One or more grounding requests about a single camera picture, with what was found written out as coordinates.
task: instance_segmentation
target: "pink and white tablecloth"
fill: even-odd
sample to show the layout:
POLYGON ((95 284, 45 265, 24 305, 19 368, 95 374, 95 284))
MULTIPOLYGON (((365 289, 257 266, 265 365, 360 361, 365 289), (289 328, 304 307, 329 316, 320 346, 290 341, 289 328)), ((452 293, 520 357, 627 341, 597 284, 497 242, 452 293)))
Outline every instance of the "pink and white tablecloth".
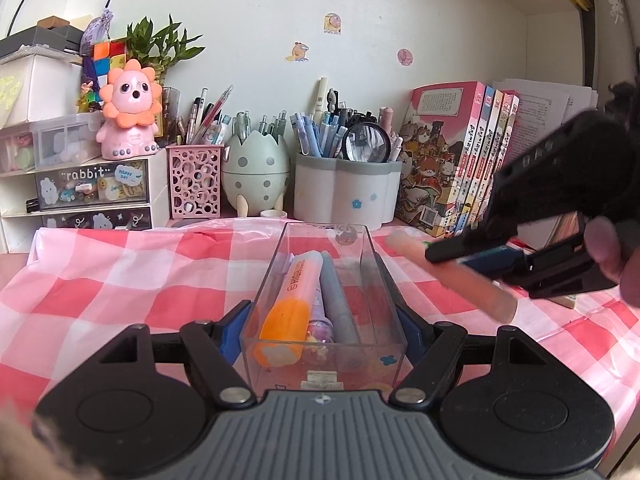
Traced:
MULTIPOLYGON (((127 325, 168 332, 252 300, 283 227, 249 218, 146 232, 40 229, 27 266, 0 292, 0 398, 32 410, 127 325)), ((409 306, 430 322, 494 334, 485 314, 386 247, 395 229, 405 228, 372 238, 409 306)), ((619 435, 640 392, 636 311, 615 289, 580 296, 575 310, 514 293, 521 299, 513 324, 607 400, 619 435)))

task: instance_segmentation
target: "finger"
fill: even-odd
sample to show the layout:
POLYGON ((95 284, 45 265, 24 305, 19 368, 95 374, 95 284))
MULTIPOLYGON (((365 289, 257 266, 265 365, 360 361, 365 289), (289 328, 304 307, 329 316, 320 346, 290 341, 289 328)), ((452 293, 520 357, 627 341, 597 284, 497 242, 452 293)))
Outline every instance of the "finger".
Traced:
POLYGON ((640 307, 640 249, 636 249, 620 277, 620 298, 630 306, 640 307))
POLYGON ((599 216, 589 222, 584 229, 584 244, 602 273, 618 283, 625 263, 618 234, 609 219, 599 216))

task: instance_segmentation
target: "blue flower sticker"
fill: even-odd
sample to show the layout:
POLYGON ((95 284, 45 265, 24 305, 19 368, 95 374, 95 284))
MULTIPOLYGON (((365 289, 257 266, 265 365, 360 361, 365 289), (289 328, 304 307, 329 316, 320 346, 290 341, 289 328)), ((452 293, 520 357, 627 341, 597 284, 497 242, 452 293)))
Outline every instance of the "blue flower sticker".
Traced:
POLYGON ((396 358, 393 357, 392 355, 382 356, 380 360, 382 361, 382 364, 385 366, 391 366, 392 364, 395 364, 398 362, 398 360, 396 360, 396 358))

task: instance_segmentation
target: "pink figurine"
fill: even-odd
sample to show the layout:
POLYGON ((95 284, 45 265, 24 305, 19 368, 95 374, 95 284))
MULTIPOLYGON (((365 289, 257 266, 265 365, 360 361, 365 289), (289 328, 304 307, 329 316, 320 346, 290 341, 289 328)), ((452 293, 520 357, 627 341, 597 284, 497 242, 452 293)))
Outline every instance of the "pink figurine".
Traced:
POLYGON ((140 68, 135 59, 127 61, 124 70, 109 70, 108 84, 100 89, 106 121, 95 136, 102 144, 103 158, 121 160, 158 152, 154 141, 158 125, 154 116, 162 111, 158 100, 162 87, 155 79, 156 71, 140 68))

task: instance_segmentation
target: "white cup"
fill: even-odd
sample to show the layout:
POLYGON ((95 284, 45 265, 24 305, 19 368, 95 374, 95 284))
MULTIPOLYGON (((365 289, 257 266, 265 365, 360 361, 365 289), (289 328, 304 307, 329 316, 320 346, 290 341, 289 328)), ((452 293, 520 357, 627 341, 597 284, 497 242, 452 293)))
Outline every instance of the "white cup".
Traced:
POLYGON ((260 211, 260 216, 263 218, 286 218, 287 214, 279 209, 267 209, 260 211))

